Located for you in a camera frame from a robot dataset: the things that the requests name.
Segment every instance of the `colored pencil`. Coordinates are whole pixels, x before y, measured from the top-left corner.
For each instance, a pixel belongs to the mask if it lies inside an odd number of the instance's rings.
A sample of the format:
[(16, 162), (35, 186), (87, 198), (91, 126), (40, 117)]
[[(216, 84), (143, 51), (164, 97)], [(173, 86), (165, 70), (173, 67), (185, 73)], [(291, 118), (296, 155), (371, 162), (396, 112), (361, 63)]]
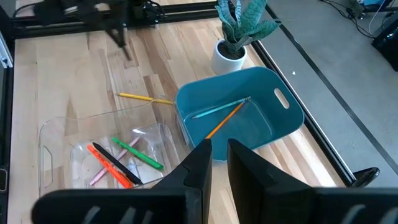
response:
[(134, 95), (134, 94), (128, 94), (128, 93), (119, 93), (118, 95), (122, 96), (122, 97), (138, 99), (138, 100), (147, 100), (147, 101), (153, 100), (154, 102), (158, 102), (158, 103), (166, 103), (166, 104), (174, 105), (174, 103), (171, 102), (170, 100), (153, 99), (153, 97), (149, 97), (149, 96), (140, 96), (140, 95)]
[(108, 153), (102, 146), (93, 142), (94, 147), (104, 155), (109, 161), (111, 161), (119, 170), (121, 170), (126, 177), (134, 184), (142, 184), (142, 181), (134, 175), (127, 167), (121, 164), (115, 157), (113, 157), (110, 153)]
[(124, 188), (132, 188), (132, 184), (130, 183), (130, 180), (127, 179), (126, 176), (124, 176), (120, 171), (116, 170), (108, 161), (106, 161), (104, 158), (101, 157), (101, 155), (98, 153), (97, 150), (94, 149), (92, 145), (88, 145), (87, 149), (97, 158), (97, 160), (104, 166), (109, 173), (112, 174), (112, 176), (118, 180), (118, 182), (124, 187)]
[(206, 138), (207, 139), (211, 138), (220, 129), (220, 127), (222, 127), (222, 125), (224, 125), (225, 122), (227, 122), (227, 120), (229, 120), (242, 107), (243, 104), (244, 102), (240, 103), (234, 110), (232, 110), (232, 112), (230, 112), (230, 114), (227, 117), (225, 117), (224, 120), (220, 124), (218, 124), (217, 127), (214, 130), (212, 130), (212, 132), (209, 135), (206, 136)]
[(209, 111), (200, 113), (200, 114), (194, 116), (192, 119), (197, 119), (197, 118), (200, 118), (200, 117), (202, 117), (202, 116), (206, 116), (206, 115), (208, 115), (208, 114), (211, 114), (211, 113), (214, 113), (214, 112), (216, 112), (216, 111), (222, 110), (222, 109), (227, 108), (227, 107), (229, 107), (229, 106), (232, 106), (232, 105), (235, 105), (235, 104), (238, 104), (238, 103), (242, 103), (242, 102), (244, 102), (244, 101), (246, 101), (246, 100), (248, 100), (248, 99), (250, 99), (250, 96), (249, 96), (249, 97), (245, 97), (245, 98), (240, 99), (240, 100), (236, 100), (236, 101), (234, 101), (234, 102), (232, 102), (232, 103), (227, 103), (227, 104), (225, 104), (224, 106), (219, 106), (219, 107), (214, 108), (214, 109), (212, 109), (212, 110), (209, 110)]
[(157, 161), (153, 160), (151, 157), (145, 155), (144, 153), (139, 152), (137, 149), (134, 149), (133, 147), (127, 145), (126, 143), (120, 141), (118, 138), (113, 137), (112, 141), (118, 143), (121, 147), (127, 149), (131, 153), (133, 153), (135, 156), (137, 156), (140, 160), (148, 163), (151, 165), (153, 168), (161, 170), (163, 169), (163, 165), (158, 163)]
[[(132, 142), (129, 144), (130, 146), (135, 145), (136, 142), (138, 142), (139, 137), (136, 137), (134, 140), (132, 140)], [(125, 154), (127, 153), (127, 149), (123, 149), (122, 152), (120, 152), (120, 154), (118, 156), (116, 156), (117, 160), (120, 160)], [(94, 185), (95, 183), (97, 183), (97, 181), (99, 181), (106, 173), (107, 173), (107, 169), (104, 167), (102, 168), (100, 171), (98, 171), (95, 175), (93, 180), (90, 182), (90, 185)]]

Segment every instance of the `plant leaf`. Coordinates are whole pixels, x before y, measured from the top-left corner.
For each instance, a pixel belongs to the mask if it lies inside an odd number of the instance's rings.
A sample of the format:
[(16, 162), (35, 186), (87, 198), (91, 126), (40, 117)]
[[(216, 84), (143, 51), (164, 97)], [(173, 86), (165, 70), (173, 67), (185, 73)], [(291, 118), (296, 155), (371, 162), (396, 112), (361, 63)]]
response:
[(242, 37), (238, 43), (232, 44), (235, 48), (235, 52), (237, 52), (240, 48), (242, 48), (243, 46), (250, 44), (253, 41), (252, 37), (249, 37), (248, 35), (245, 35), (244, 37)]
[(222, 25), (222, 30), (223, 30), (223, 34), (224, 34), (224, 39), (231, 42), (231, 43), (236, 43), (236, 39), (235, 39), (235, 35), (234, 35), (234, 29), (231, 27), (231, 25), (229, 25), (226, 22), (223, 22)]
[(243, 34), (251, 30), (260, 21), (266, 9), (267, 0), (251, 0), (241, 16), (241, 32)]
[(223, 44), (225, 44), (226, 48), (228, 49), (228, 52), (233, 54), (236, 52), (235, 50), (235, 46), (231, 43), (229, 43), (228, 41), (223, 42)]
[(236, 34), (236, 38), (242, 37), (244, 35), (253, 35), (257, 32), (260, 32), (260, 30), (263, 30), (265, 27), (272, 28), (273, 25), (274, 21), (268, 21), (268, 20), (261, 21), (256, 26), (252, 27), (250, 30), (240, 30), (238, 34)]
[(231, 15), (231, 12), (229, 11), (228, 0), (218, 0), (218, 6), (215, 7), (218, 11), (220, 19), (221, 15), (223, 15), (224, 20), (233, 27), (236, 21), (234, 20), (234, 18)]
[(267, 23), (267, 25), (264, 25), (264, 27), (259, 32), (256, 32), (255, 34), (251, 35), (253, 41), (265, 38), (280, 26), (279, 23), (271, 21), (268, 22), (269, 23)]
[(241, 15), (242, 15), (242, 3), (241, 0), (236, 0), (235, 17), (236, 17), (236, 22), (238, 23), (238, 27), (241, 26)]

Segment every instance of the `wooden tabletop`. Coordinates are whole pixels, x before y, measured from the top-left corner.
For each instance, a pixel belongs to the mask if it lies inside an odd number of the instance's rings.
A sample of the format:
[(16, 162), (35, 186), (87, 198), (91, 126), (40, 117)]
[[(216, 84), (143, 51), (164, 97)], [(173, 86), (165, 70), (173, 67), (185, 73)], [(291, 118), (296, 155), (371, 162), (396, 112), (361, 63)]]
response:
[[(40, 127), (59, 116), (85, 118), (139, 105), (119, 92), (166, 96), (211, 77), (221, 36), (218, 19), (162, 24), (128, 32), (132, 61), (104, 32), (16, 41), (8, 223), (30, 223), (39, 197)], [(244, 68), (263, 66), (251, 47)], [(312, 186), (344, 186), (305, 126), (256, 152)], [(210, 223), (239, 223), (225, 164), (213, 167)]]

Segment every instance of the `black pencil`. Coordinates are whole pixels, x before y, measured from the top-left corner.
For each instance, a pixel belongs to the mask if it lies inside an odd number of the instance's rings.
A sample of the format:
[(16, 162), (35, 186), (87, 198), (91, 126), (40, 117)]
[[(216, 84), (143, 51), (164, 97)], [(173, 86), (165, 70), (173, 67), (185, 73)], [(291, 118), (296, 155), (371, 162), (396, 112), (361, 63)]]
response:
[(133, 182), (134, 184), (142, 184), (142, 181), (134, 175), (127, 167), (121, 164), (115, 157), (113, 157), (110, 153), (108, 153), (102, 146), (93, 142), (94, 147), (104, 155), (109, 161), (111, 161), (117, 168), (119, 168), (122, 172), (125, 173), (126, 177)]

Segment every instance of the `teal plastic bin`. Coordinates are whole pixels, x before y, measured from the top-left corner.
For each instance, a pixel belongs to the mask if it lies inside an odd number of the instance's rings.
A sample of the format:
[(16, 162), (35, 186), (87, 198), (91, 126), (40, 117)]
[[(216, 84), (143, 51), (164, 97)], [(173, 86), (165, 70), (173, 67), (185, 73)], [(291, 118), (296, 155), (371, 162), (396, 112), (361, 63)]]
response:
[[(278, 99), (278, 90), (288, 105), (283, 106)], [(229, 138), (255, 149), (294, 132), (303, 124), (299, 103), (278, 75), (264, 67), (253, 67), (181, 87), (175, 101), (190, 144), (196, 147), (237, 105), (201, 118), (192, 117), (248, 96), (251, 99), (211, 138), (214, 159), (226, 160)]]

